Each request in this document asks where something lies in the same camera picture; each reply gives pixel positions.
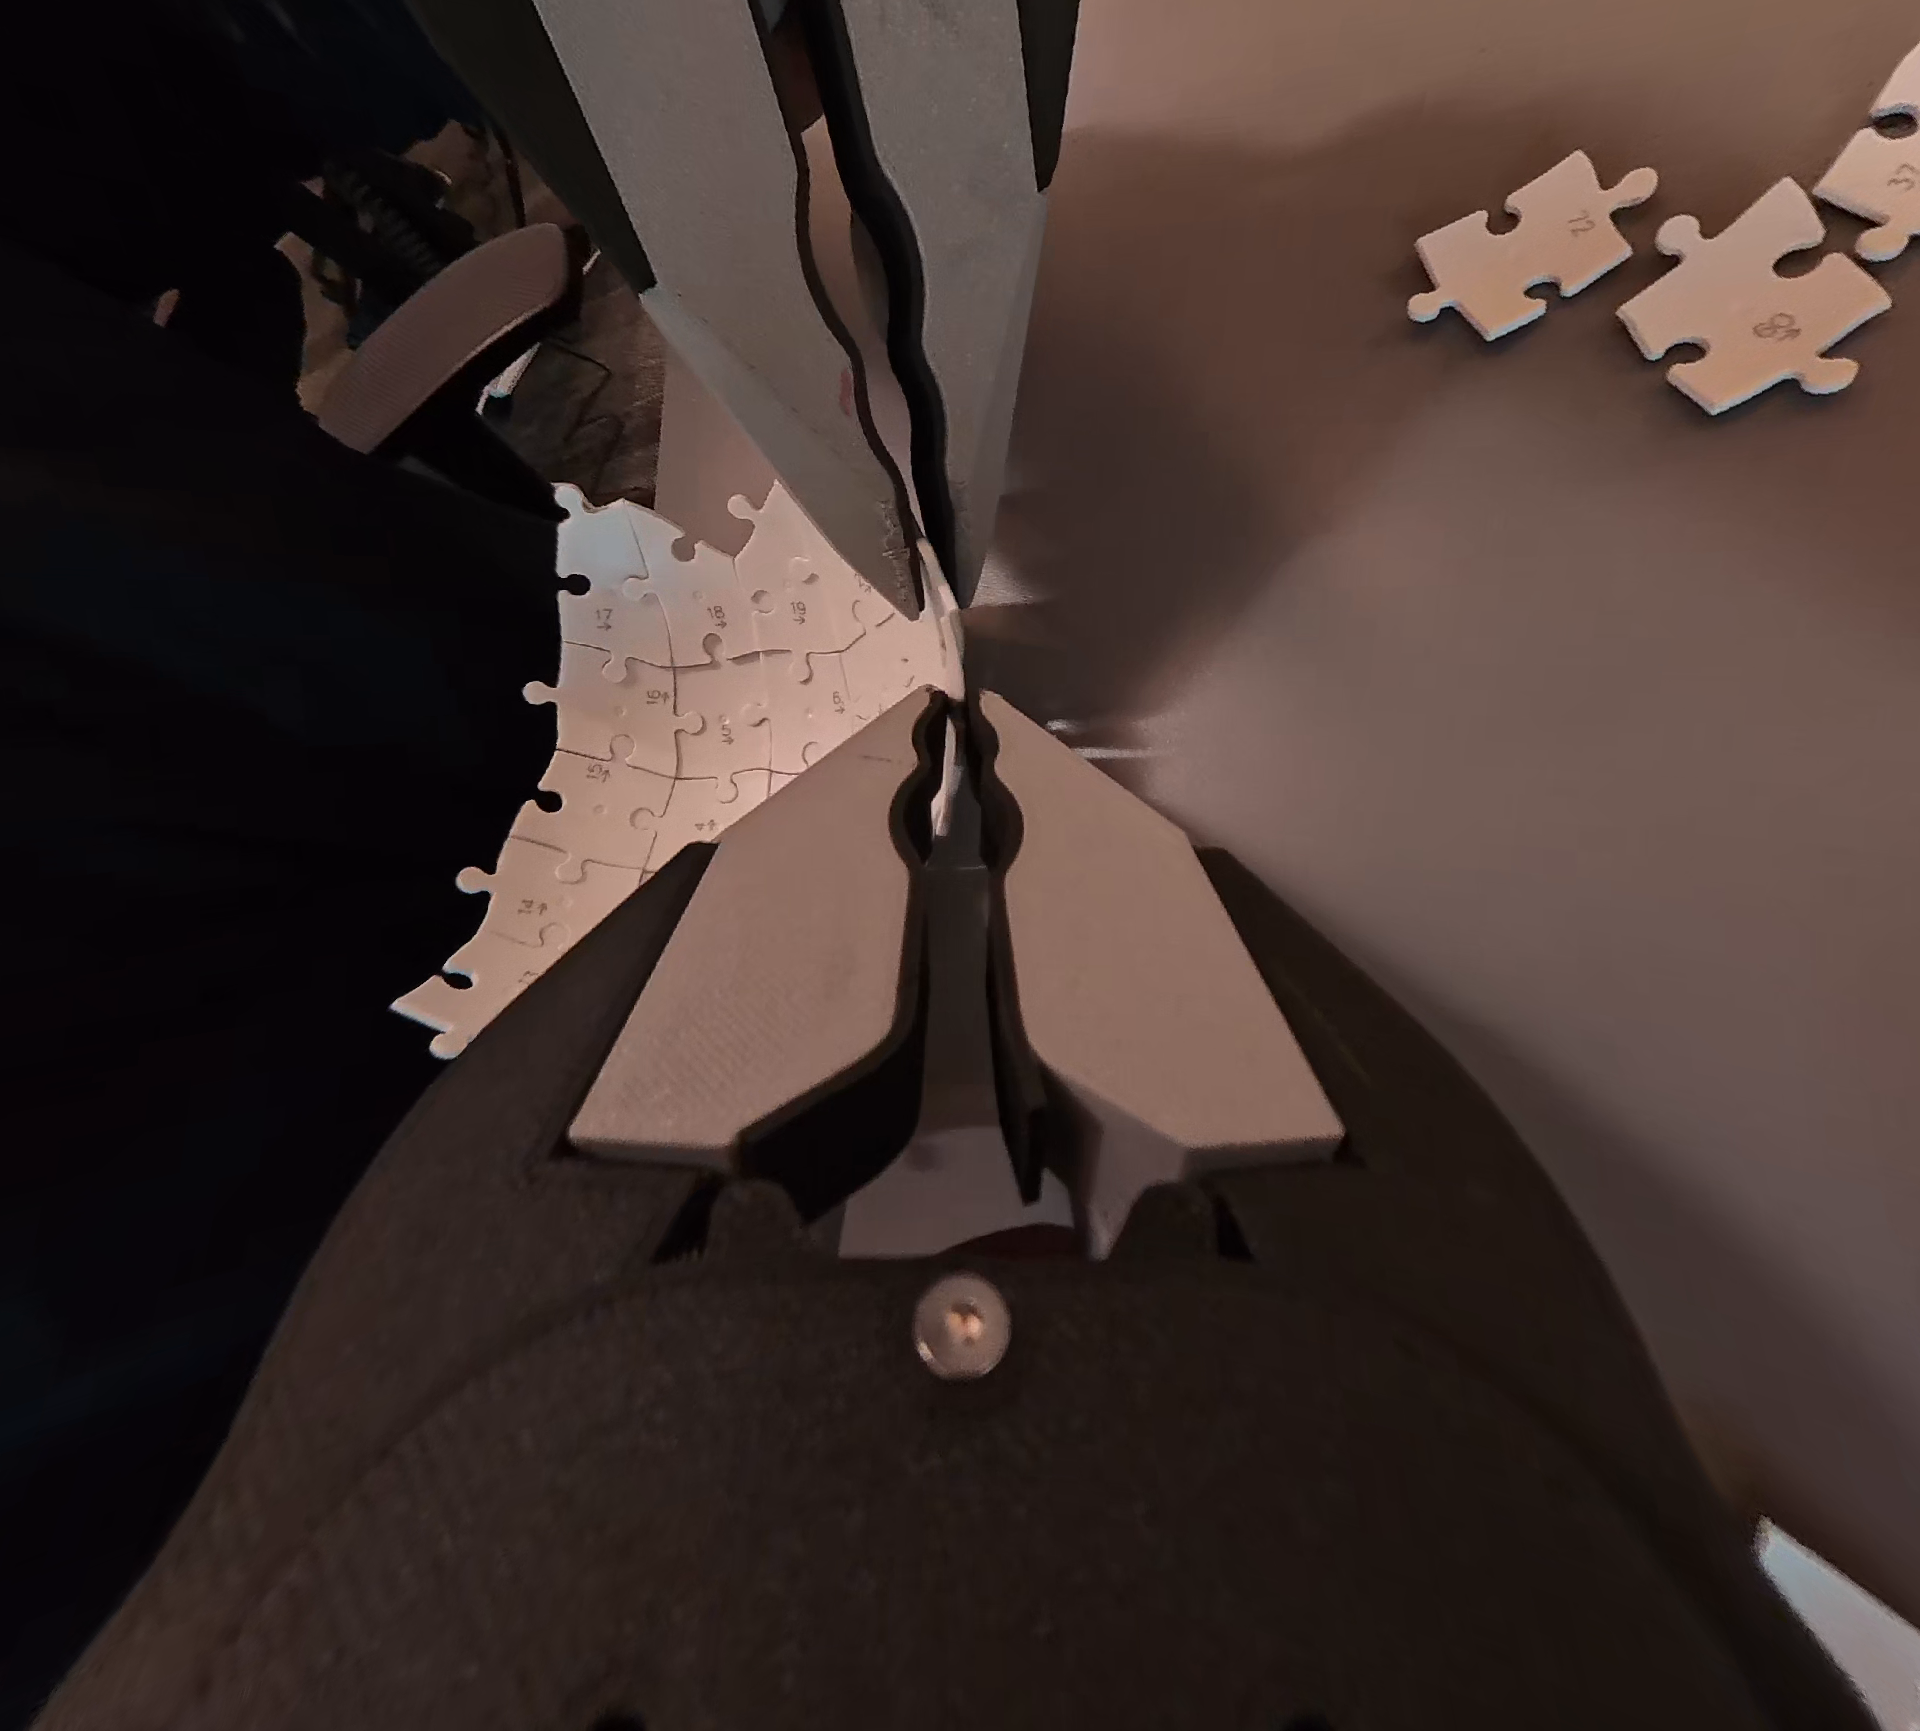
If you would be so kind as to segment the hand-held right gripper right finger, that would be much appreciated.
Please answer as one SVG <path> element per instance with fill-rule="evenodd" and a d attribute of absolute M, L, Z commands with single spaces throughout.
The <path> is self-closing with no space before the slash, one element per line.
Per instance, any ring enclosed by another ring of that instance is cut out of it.
<path fill-rule="evenodd" d="M 1092 1256 L 1138 1198 L 1330 1160 L 1345 1132 L 1187 836 L 1005 698 L 972 706 L 1020 1180 L 1065 1186 Z"/>

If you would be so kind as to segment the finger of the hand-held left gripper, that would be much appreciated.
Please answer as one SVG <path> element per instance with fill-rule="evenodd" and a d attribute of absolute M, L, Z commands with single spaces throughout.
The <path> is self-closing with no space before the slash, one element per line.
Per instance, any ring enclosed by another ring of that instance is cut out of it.
<path fill-rule="evenodd" d="M 755 0 L 531 0 L 654 284 L 661 338 L 904 616 L 918 530 L 803 232 L 808 176 Z"/>
<path fill-rule="evenodd" d="M 1043 242 L 1017 0 L 831 0 L 898 296 L 914 488 L 969 604 L 995 530 Z"/>

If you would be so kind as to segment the person's dark-clothed torso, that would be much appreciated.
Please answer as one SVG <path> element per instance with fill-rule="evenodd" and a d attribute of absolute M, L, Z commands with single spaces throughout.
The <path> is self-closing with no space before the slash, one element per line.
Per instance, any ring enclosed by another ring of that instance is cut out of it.
<path fill-rule="evenodd" d="M 226 1438 L 552 748 L 555 536 L 4 246 L 2 1713 Z"/>

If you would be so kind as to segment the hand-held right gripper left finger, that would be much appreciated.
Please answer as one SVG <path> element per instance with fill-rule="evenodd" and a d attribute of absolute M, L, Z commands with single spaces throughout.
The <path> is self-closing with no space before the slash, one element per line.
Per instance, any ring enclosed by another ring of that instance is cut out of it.
<path fill-rule="evenodd" d="M 772 1182 L 803 1220 L 902 1152 L 922 1108 L 947 710 L 915 690 L 717 840 L 574 1150 Z"/>

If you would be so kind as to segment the blue bowl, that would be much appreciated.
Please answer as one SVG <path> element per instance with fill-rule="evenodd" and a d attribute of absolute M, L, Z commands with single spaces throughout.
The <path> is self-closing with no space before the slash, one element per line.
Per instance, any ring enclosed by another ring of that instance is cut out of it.
<path fill-rule="evenodd" d="M 1918 1630 L 1774 1522 L 1756 1556 L 1881 1729 L 1918 1729 Z"/>

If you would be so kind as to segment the partly built puzzle ball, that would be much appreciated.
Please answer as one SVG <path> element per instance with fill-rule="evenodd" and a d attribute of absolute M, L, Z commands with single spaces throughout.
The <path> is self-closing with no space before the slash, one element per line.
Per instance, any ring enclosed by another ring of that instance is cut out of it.
<path fill-rule="evenodd" d="M 958 608 L 922 544 L 898 610 L 783 486 L 730 512 L 738 552 L 625 500 L 553 488 L 557 664 L 521 694 L 555 750 L 492 860 L 457 888 L 480 928 L 393 1012 L 440 1060 L 694 842 L 709 842 L 918 688 L 964 688 Z"/>

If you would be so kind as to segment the white puzzle piece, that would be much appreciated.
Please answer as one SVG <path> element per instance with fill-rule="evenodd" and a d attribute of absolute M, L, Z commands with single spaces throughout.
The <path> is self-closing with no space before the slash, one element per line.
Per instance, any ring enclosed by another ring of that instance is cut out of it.
<path fill-rule="evenodd" d="M 1811 188 L 1811 198 L 1866 224 L 1858 258 L 1889 262 L 1918 234 L 1918 48 L 1893 68 L 1868 112 Z"/>
<path fill-rule="evenodd" d="M 1823 234 L 1810 194 L 1788 178 L 1716 236 L 1689 214 L 1670 216 L 1654 246 L 1674 268 L 1616 316 L 1648 360 L 1677 346 L 1702 348 L 1702 358 L 1668 370 L 1668 382 L 1708 414 L 1784 380 L 1832 396 L 1860 368 L 1826 348 L 1886 312 L 1891 296 L 1845 256 L 1821 256 L 1795 278 L 1778 274 L 1782 256 L 1817 248 Z"/>
<path fill-rule="evenodd" d="M 1650 166 L 1601 186 L 1584 152 L 1567 156 L 1508 196 L 1511 230 L 1491 232 L 1487 214 L 1476 212 L 1418 238 L 1429 288 L 1405 302 L 1408 320 L 1427 324 L 1452 308 L 1484 342 L 1510 336 L 1543 314 L 1538 286 L 1571 298 L 1632 256 L 1614 214 L 1641 206 L 1657 186 Z"/>

